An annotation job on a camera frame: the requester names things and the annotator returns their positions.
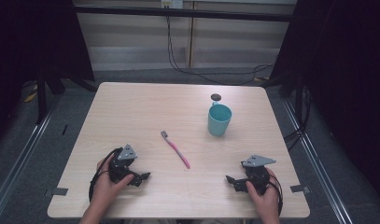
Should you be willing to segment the white wall power outlet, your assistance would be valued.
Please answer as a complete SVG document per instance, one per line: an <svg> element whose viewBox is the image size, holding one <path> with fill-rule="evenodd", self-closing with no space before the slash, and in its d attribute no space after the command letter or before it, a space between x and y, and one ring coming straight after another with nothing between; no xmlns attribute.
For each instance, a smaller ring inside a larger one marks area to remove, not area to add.
<svg viewBox="0 0 380 224"><path fill-rule="evenodd" d="M182 9L183 0L161 0L162 8Z"/></svg>

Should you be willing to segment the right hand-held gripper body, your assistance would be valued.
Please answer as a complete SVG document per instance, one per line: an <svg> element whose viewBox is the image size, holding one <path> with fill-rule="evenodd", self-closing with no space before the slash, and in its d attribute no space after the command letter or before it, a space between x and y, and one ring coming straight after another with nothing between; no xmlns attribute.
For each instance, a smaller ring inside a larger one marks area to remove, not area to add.
<svg viewBox="0 0 380 224"><path fill-rule="evenodd" d="M253 184L259 195L263 195L267 190L270 175L266 169L266 165L272 163L275 163L275 159L260 155L251 155L248 159L241 162L248 180Z"/></svg>

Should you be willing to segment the person's right hand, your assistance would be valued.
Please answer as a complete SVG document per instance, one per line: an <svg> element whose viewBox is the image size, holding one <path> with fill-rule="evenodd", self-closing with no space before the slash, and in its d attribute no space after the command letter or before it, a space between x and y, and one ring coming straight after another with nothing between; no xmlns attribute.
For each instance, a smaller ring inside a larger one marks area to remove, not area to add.
<svg viewBox="0 0 380 224"><path fill-rule="evenodd" d="M270 184L267 187L267 190L263 195L259 195L256 189L254 188L253 184L249 181L246 182L247 191L250 195L250 198L252 199L256 211L259 215L265 216L265 215L271 215L276 214L278 215L278 193L276 191L276 181L274 180L275 175L274 172L271 169L267 169L270 175Z"/></svg>

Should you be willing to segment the dark curtain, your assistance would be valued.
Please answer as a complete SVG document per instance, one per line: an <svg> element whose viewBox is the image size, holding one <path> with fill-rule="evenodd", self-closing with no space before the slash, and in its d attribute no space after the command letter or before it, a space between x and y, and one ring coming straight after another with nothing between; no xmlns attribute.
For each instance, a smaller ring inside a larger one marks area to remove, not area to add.
<svg viewBox="0 0 380 224"><path fill-rule="evenodd" d="M0 0L0 139L23 84L94 80L73 0Z"/></svg>
<svg viewBox="0 0 380 224"><path fill-rule="evenodd" d="M297 0L272 76L308 88L380 196L380 0Z"/></svg>

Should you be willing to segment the person's left hand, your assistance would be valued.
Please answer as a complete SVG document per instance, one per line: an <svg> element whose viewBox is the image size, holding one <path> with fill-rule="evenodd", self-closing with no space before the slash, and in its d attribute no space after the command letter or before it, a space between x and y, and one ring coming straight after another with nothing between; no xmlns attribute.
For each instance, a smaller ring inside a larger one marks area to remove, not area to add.
<svg viewBox="0 0 380 224"><path fill-rule="evenodd" d="M111 159L112 157L109 157L105 163L98 163L101 173L98 175L91 199L91 205L97 209L107 209L134 178L133 175L127 175L118 183L112 182L108 172L108 164Z"/></svg>

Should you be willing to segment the teal plastic cup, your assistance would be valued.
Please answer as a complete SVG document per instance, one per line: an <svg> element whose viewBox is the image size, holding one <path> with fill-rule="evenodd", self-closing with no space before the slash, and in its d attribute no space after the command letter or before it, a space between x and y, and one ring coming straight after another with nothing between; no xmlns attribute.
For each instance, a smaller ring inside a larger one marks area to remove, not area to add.
<svg viewBox="0 0 380 224"><path fill-rule="evenodd" d="M232 111L226 105L214 102L208 111L207 128L209 133L214 136L222 136L225 134L231 119Z"/></svg>

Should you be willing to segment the yellow floor object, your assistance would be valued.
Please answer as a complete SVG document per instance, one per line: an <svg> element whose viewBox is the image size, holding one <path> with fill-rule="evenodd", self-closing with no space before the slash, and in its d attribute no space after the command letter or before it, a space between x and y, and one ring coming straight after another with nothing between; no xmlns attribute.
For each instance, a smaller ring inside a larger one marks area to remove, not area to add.
<svg viewBox="0 0 380 224"><path fill-rule="evenodd" d="M37 86L34 86L33 89L29 92L28 96L24 99L25 103L29 103L34 100L37 94Z"/></svg>

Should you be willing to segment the pink toothbrush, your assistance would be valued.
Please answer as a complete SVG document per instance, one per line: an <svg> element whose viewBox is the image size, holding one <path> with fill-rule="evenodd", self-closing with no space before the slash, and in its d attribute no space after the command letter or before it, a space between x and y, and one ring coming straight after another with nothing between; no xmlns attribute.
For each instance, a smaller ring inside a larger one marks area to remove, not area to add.
<svg viewBox="0 0 380 224"><path fill-rule="evenodd" d="M185 158L185 156L179 151L178 147L168 138L168 134L166 131L161 131L162 138L165 142L176 152L178 157L183 161L187 169L190 169L190 163Z"/></svg>

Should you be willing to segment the metal floor rail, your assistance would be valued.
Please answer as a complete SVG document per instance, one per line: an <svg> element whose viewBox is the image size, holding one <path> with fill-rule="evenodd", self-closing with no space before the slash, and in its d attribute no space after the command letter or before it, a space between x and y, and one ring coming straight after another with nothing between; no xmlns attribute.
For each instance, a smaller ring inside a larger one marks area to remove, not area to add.
<svg viewBox="0 0 380 224"><path fill-rule="evenodd" d="M318 181L324 190L324 193L331 205L331 208L336 215L340 224L354 224L348 210L342 201L335 186L333 186L331 179L321 161L317 155L317 151L310 140L308 134L305 131L300 130L300 122L295 118L295 109L289 100L284 101L285 108L288 112L290 121L299 134L299 139L303 149L305 150L307 157L317 175Z"/></svg>
<svg viewBox="0 0 380 224"><path fill-rule="evenodd" d="M41 139L44 131L49 125L52 112L55 110L58 103L60 103L62 96L56 96L50 106L50 109L47 110L45 117L40 120L35 127L31 135L29 136L26 144L21 150L21 154L11 165L9 173L7 174L6 179L4 180L2 186L0 187L0 216L7 204L7 201L14 190L21 173L23 172L26 164L30 160L31 155L33 154L39 140Z"/></svg>

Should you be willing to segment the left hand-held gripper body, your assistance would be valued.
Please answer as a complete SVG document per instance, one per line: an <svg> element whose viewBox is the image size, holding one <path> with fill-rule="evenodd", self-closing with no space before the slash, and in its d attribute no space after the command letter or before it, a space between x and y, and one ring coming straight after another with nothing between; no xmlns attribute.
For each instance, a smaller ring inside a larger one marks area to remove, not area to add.
<svg viewBox="0 0 380 224"><path fill-rule="evenodd" d="M125 176L132 175L134 172L130 170L130 165L136 158L137 155L129 144L116 148L108 164L110 180L119 183Z"/></svg>

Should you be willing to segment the black metal stand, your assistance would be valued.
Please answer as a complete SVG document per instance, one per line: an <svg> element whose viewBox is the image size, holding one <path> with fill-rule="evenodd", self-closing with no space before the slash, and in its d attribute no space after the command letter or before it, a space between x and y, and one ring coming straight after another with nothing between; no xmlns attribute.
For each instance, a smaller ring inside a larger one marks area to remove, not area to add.
<svg viewBox="0 0 380 224"><path fill-rule="evenodd" d="M38 116L37 124L47 116L47 94L46 87L49 87L53 94L63 94L65 87L61 82L61 73L56 66L42 66L37 75L37 103Z"/></svg>

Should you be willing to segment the black horizontal bar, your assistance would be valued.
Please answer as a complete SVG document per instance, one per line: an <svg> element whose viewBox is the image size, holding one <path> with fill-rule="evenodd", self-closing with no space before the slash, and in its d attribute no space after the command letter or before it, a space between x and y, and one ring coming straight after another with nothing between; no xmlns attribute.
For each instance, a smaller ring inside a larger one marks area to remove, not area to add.
<svg viewBox="0 0 380 224"><path fill-rule="evenodd" d="M260 14L260 13L246 13L246 12L154 8L154 7L108 7L108 6L97 6L97 5L74 4L74 10L78 13L135 15L135 16L165 16L165 17L222 19L222 20L241 20L241 21L289 22L289 21L294 20L293 16L283 15L283 14Z"/></svg>

